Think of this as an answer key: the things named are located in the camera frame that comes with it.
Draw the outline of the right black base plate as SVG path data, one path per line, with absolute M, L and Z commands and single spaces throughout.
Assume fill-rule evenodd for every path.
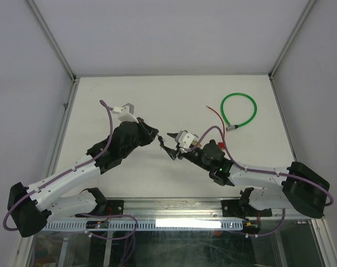
M 248 217 L 271 217 L 271 209 L 257 210 L 249 204 L 240 205 L 238 199 L 222 200 L 221 201 L 222 215 L 223 217 L 238 217 L 241 219 L 247 219 Z

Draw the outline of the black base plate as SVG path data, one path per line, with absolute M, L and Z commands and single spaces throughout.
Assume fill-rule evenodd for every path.
M 223 217 L 238 217 L 241 219 L 247 219 L 248 217 L 271 217 L 271 209 L 257 210 L 249 204 L 240 205 L 238 199 L 222 200 L 221 201 L 222 215 Z
M 109 215 L 122 215 L 124 200 L 108 199 L 106 204 L 88 214 L 77 214 L 77 217 L 108 217 Z

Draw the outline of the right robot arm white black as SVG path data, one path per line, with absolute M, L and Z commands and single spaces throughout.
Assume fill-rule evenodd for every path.
M 277 168 L 238 164 L 225 157 L 215 140 L 199 147 L 197 137 L 187 131 L 170 137 L 177 143 L 175 149 L 167 147 L 161 136 L 158 140 L 172 160 L 188 160 L 220 186 L 245 186 L 238 200 L 224 205 L 231 216 L 246 219 L 271 216 L 273 209 L 294 209 L 310 218 L 323 217 L 330 185 L 306 165 L 296 161 Z

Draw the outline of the red cable padlock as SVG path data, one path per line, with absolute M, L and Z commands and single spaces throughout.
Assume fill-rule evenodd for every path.
M 216 117 L 217 121 L 220 122 L 221 124 L 221 130 L 222 130 L 222 133 L 223 133 L 223 137 L 222 137 L 222 141 L 220 141 L 218 143 L 218 147 L 221 149 L 221 150 L 224 150 L 226 148 L 226 145 L 224 144 L 224 140 L 225 140 L 225 135 L 226 135 L 226 131 L 225 131 L 225 126 L 224 126 L 224 121 L 223 121 L 223 118 L 221 117 L 221 115 L 215 110 L 213 109 L 212 107 L 206 105 L 206 108 L 208 108 L 212 114 L 214 114 L 214 116 Z

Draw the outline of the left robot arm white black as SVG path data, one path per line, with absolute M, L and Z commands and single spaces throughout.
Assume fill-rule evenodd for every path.
M 16 225 L 15 230 L 27 238 L 40 232 L 49 222 L 65 216 L 104 214 L 106 198 L 97 187 L 73 197 L 64 194 L 117 167 L 137 147 L 151 144 L 158 132 L 142 118 L 124 121 L 61 173 L 28 186 L 21 182 L 14 184 L 9 191 L 7 209 Z

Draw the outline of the aluminium mounting rail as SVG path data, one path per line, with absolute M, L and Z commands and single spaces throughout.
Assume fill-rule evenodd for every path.
M 231 219 L 223 217 L 221 201 L 238 198 L 108 198 L 124 200 L 123 214 L 131 215 L 138 220 L 154 219 Z

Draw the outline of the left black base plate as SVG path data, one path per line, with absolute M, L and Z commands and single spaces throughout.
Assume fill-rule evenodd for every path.
M 108 199 L 106 204 L 88 214 L 77 214 L 77 217 L 108 217 L 109 215 L 122 215 L 124 200 Z

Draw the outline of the green cable lock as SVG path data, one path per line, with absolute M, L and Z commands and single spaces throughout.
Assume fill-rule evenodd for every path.
M 219 111 L 227 132 L 244 127 L 257 115 L 258 106 L 253 97 L 242 92 L 233 92 L 225 96 Z

